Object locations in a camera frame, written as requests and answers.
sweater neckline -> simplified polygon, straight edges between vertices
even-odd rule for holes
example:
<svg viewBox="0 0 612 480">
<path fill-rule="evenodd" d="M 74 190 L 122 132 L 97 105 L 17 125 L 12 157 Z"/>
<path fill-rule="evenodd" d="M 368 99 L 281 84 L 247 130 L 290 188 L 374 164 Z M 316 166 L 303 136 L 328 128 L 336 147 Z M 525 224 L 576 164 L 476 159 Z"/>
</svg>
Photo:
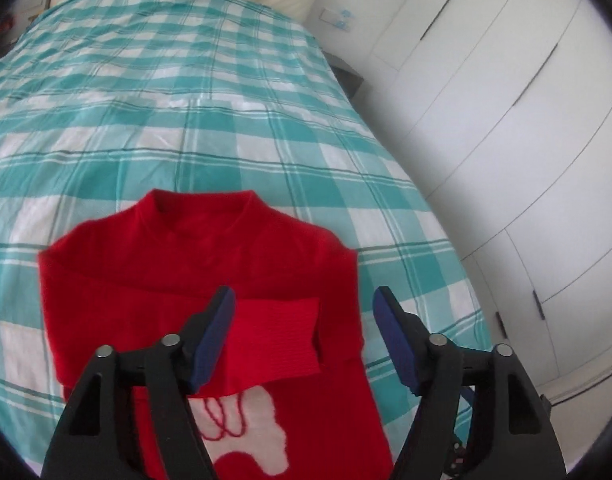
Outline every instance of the sweater neckline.
<svg viewBox="0 0 612 480">
<path fill-rule="evenodd" d="M 219 233 L 211 233 L 209 239 L 195 237 L 173 229 L 164 217 L 164 210 L 173 207 L 177 212 L 192 214 L 198 209 L 203 212 L 238 213 L 230 225 Z M 249 236 L 264 216 L 267 206 L 252 190 L 222 193 L 180 193 L 163 189 L 152 189 L 137 203 L 142 221 L 151 233 L 165 243 L 189 244 L 239 244 L 241 238 Z"/>
</svg>

bed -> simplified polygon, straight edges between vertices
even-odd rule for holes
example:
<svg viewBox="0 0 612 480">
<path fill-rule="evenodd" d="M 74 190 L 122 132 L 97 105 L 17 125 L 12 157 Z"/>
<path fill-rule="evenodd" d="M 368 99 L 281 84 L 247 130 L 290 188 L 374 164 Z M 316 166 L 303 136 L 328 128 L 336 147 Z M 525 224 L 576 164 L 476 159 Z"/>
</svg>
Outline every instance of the bed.
<svg viewBox="0 0 612 480">
<path fill-rule="evenodd" d="M 301 25 L 245 0 L 64 0 L 0 60 L 0 427 L 36 468 L 64 406 L 37 253 L 152 188 L 254 189 L 358 251 L 363 359 L 394 454 L 417 399 L 379 336 L 374 289 L 490 348 L 439 222 Z M 462 437 L 468 418 L 462 406 Z"/>
</svg>

white graphic on sweater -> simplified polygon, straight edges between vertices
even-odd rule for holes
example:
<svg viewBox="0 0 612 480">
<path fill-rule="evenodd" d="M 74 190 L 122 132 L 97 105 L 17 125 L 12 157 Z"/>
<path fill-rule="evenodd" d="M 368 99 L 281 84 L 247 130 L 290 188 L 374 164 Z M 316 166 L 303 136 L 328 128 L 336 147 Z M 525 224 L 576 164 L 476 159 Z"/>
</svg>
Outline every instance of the white graphic on sweater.
<svg viewBox="0 0 612 480">
<path fill-rule="evenodd" d="M 286 433 L 275 420 L 273 398 L 261 386 L 219 399 L 189 399 L 213 462 L 235 451 L 250 455 L 270 476 L 288 469 Z"/>
</svg>

red sweater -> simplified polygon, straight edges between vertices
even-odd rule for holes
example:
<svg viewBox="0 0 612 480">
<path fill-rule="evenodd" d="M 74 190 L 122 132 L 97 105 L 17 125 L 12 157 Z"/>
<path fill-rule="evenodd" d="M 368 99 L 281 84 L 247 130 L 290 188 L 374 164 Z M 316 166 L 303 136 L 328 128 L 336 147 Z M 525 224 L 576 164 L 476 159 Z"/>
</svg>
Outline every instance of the red sweater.
<svg viewBox="0 0 612 480">
<path fill-rule="evenodd" d="M 361 363 L 356 255 L 254 192 L 153 190 L 39 256 L 57 378 L 73 388 L 95 348 L 150 346 L 237 296 L 217 367 L 190 400 L 222 480 L 381 480 L 392 462 Z M 164 480 L 144 389 L 135 412 L 147 473 Z"/>
</svg>

blue gripper pad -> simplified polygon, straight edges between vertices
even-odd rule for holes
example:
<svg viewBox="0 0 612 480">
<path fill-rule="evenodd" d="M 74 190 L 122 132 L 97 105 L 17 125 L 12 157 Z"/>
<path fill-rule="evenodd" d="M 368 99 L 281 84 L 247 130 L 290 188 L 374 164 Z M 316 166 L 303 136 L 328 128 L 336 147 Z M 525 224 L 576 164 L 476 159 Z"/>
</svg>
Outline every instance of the blue gripper pad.
<svg viewBox="0 0 612 480">
<path fill-rule="evenodd" d="M 211 378 L 234 314 L 235 291 L 228 288 L 195 350 L 190 377 L 193 392 L 197 392 Z"/>
<path fill-rule="evenodd" d="M 399 376 L 399 381 L 404 386 L 408 386 L 412 393 L 418 394 L 420 381 L 417 376 L 415 353 L 406 340 L 404 330 L 397 320 L 393 308 L 399 309 L 400 313 L 405 315 L 399 303 L 391 307 L 382 291 L 379 288 L 375 290 L 372 296 L 372 312 Z"/>
</svg>

